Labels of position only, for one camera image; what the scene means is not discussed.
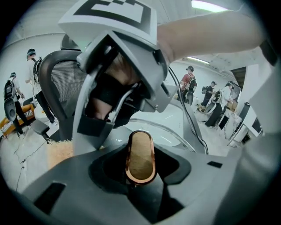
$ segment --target electrical cable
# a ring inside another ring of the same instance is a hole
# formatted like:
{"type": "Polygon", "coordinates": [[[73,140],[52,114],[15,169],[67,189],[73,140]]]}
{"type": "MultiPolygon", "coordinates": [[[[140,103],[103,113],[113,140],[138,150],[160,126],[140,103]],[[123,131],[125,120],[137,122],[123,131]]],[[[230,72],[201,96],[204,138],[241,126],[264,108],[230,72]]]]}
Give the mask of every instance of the electrical cable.
{"type": "Polygon", "coordinates": [[[35,152],[37,152],[46,142],[47,142],[47,141],[44,141],[44,143],[43,143],[38,149],[36,149],[36,151],[34,151],[31,155],[27,156],[27,157],[21,162],[21,164],[24,163],[28,157],[32,156],[35,152]]]}
{"type": "Polygon", "coordinates": [[[174,73],[174,71],[172,70],[171,67],[169,67],[169,73],[171,74],[172,79],[174,80],[175,84],[178,85],[178,87],[179,87],[179,89],[177,91],[177,94],[178,94],[180,102],[181,102],[181,104],[183,106],[183,109],[184,109],[184,112],[186,114],[187,120],[188,120],[189,124],[191,125],[191,128],[192,128],[191,130],[192,130],[193,134],[196,136],[196,138],[199,140],[199,142],[203,145],[203,147],[205,148],[205,152],[208,155],[209,154],[209,150],[208,150],[207,143],[202,138],[200,138],[198,136],[198,133],[197,133],[197,131],[195,129],[195,125],[194,125],[194,123],[192,121],[192,118],[191,118],[190,114],[188,113],[188,111],[186,109],[186,106],[184,104],[183,96],[182,96],[182,93],[180,91],[180,82],[179,82],[178,78],[176,77],[176,75],[175,75],[175,73],[174,73]]]}
{"type": "Polygon", "coordinates": [[[14,154],[18,151],[18,149],[19,149],[19,146],[21,145],[21,138],[18,136],[18,139],[19,139],[19,144],[18,144],[18,148],[17,148],[17,150],[15,150],[15,152],[14,152],[14,154]]]}
{"type": "MultiPolygon", "coordinates": [[[[16,154],[17,156],[18,156],[17,151],[18,151],[18,149],[19,149],[19,146],[21,145],[21,139],[20,139],[20,137],[18,137],[18,138],[19,138],[19,145],[18,145],[17,150],[15,150],[15,152],[14,152],[14,154],[16,154]]],[[[28,157],[32,156],[35,152],[37,152],[46,142],[47,142],[47,141],[45,141],[45,142],[44,142],[38,149],[36,149],[36,151],[34,151],[31,155],[27,156],[20,164],[24,163],[28,157]]],[[[21,172],[20,172],[19,177],[18,177],[18,182],[19,182],[19,179],[20,179],[20,177],[21,177],[22,169],[23,169],[23,168],[24,168],[24,166],[22,166],[22,168],[21,168],[21,172]]]]}
{"type": "Polygon", "coordinates": [[[19,182],[19,179],[21,178],[21,174],[22,174],[22,169],[23,169],[24,167],[22,167],[21,168],[21,172],[19,173],[19,177],[18,177],[18,182],[19,182]]]}

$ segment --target copper pad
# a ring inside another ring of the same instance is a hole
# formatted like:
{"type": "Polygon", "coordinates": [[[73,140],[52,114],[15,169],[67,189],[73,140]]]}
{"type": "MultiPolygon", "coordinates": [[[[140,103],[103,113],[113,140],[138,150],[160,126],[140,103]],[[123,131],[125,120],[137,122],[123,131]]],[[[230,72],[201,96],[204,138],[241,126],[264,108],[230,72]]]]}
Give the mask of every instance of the copper pad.
{"type": "Polygon", "coordinates": [[[154,146],[151,136],[135,131],[129,137],[126,175],[135,184],[145,184],[156,175],[154,146]]]}

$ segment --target white ceiling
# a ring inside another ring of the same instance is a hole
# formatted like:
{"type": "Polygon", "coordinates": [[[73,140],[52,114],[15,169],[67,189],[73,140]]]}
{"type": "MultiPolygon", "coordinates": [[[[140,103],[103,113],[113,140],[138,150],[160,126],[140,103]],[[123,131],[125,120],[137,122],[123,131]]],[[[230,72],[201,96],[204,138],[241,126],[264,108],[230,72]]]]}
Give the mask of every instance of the white ceiling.
{"type": "MultiPolygon", "coordinates": [[[[20,19],[9,35],[5,47],[22,39],[32,36],[63,33],[57,23],[63,14],[78,0],[38,0],[20,19]]],[[[241,8],[241,0],[204,0],[237,11],[241,8]]],[[[191,0],[142,0],[157,10],[157,23],[167,23],[178,19],[208,14],[208,11],[194,9],[191,0]]],[[[210,62],[208,66],[217,72],[234,78],[227,71],[257,64],[262,57],[261,50],[256,48],[229,54],[209,54],[197,58],[210,62]]]]}

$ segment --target human arm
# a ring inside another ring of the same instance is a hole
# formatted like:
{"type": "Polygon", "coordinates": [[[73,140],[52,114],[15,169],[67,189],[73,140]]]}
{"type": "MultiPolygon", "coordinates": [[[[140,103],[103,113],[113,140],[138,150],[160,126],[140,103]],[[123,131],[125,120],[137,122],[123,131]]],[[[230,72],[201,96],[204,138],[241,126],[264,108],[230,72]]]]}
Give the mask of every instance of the human arm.
{"type": "Polygon", "coordinates": [[[185,84],[185,82],[186,82],[186,80],[187,80],[187,74],[185,74],[184,76],[183,76],[183,78],[181,79],[181,81],[180,81],[180,84],[185,84]]]}
{"type": "Polygon", "coordinates": [[[17,93],[22,97],[25,98],[24,94],[20,90],[19,82],[17,78],[13,79],[14,87],[16,88],[17,93]]]}
{"type": "Polygon", "coordinates": [[[32,61],[27,61],[27,68],[25,70],[25,83],[30,83],[32,80],[32,76],[33,76],[33,67],[34,64],[32,61]]]}
{"type": "Polygon", "coordinates": [[[169,62],[189,55],[253,49],[265,40],[257,21],[234,11],[170,22],[159,26],[157,35],[169,62]]]}
{"type": "Polygon", "coordinates": [[[21,98],[25,98],[25,95],[21,92],[19,88],[16,88],[17,93],[21,96],[21,98]]]}
{"type": "Polygon", "coordinates": [[[215,92],[213,92],[213,88],[211,86],[208,86],[207,93],[215,94],[215,92]]]}

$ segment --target person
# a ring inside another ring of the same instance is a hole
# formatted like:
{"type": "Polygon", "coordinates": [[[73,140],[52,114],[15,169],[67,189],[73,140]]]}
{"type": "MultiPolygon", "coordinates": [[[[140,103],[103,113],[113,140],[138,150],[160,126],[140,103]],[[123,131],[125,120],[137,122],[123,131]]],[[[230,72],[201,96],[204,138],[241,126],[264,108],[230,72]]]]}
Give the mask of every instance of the person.
{"type": "MultiPolygon", "coordinates": [[[[17,76],[16,76],[16,73],[13,72],[11,73],[10,75],[10,78],[9,80],[14,84],[14,88],[16,89],[16,93],[22,98],[24,99],[25,96],[24,94],[21,92],[20,90],[20,86],[19,86],[19,82],[18,82],[18,79],[17,79],[17,76]]],[[[16,107],[16,113],[17,115],[22,119],[23,123],[28,126],[28,128],[30,128],[30,122],[27,120],[23,110],[22,110],[22,107],[21,107],[21,104],[19,103],[18,101],[18,98],[17,98],[17,95],[14,96],[13,98],[13,101],[14,101],[14,105],[16,107]]],[[[24,135],[25,132],[22,130],[19,122],[18,122],[18,119],[16,117],[16,119],[13,121],[13,124],[14,124],[14,127],[16,128],[16,131],[21,134],[21,135],[24,135]]]]}
{"type": "Polygon", "coordinates": [[[216,85],[216,82],[212,81],[210,86],[207,87],[206,94],[204,96],[204,100],[202,101],[202,103],[197,108],[198,111],[201,110],[201,112],[204,112],[203,107],[207,106],[207,104],[210,101],[212,95],[215,94],[215,92],[213,92],[213,89],[214,89],[215,85],[216,85]]]}
{"type": "Polygon", "coordinates": [[[186,94],[188,93],[189,90],[189,85],[190,85],[190,81],[192,79],[195,79],[195,76],[193,74],[194,72],[194,68],[193,66],[189,66],[186,68],[187,73],[183,76],[183,78],[181,79],[180,85],[182,85],[182,87],[180,88],[180,91],[183,95],[184,98],[184,102],[186,102],[186,94]]]}
{"type": "Polygon", "coordinates": [[[216,103],[216,107],[211,114],[210,118],[206,121],[205,125],[207,127],[215,127],[216,122],[219,119],[221,113],[226,109],[227,103],[231,102],[230,94],[233,84],[228,82],[225,87],[220,91],[220,98],[216,103]]]}
{"type": "MultiPolygon", "coordinates": [[[[160,25],[157,39],[169,65],[187,56],[253,49],[265,40],[265,35],[258,22],[251,17],[225,11],[160,25]]],[[[129,62],[120,54],[107,69],[107,74],[123,86],[140,81],[129,62]]],[[[89,104],[94,117],[100,120],[104,120],[112,109],[111,105],[97,98],[91,98],[89,104]]]]}
{"type": "Polygon", "coordinates": [[[35,49],[31,48],[27,51],[27,65],[28,66],[27,66],[27,71],[26,71],[26,76],[25,76],[25,82],[31,83],[33,95],[36,97],[39,105],[42,107],[46,116],[50,120],[49,125],[56,126],[57,123],[55,122],[55,117],[49,109],[48,103],[42,92],[38,78],[37,77],[34,78],[33,68],[36,63],[35,56],[36,56],[35,49]]]}

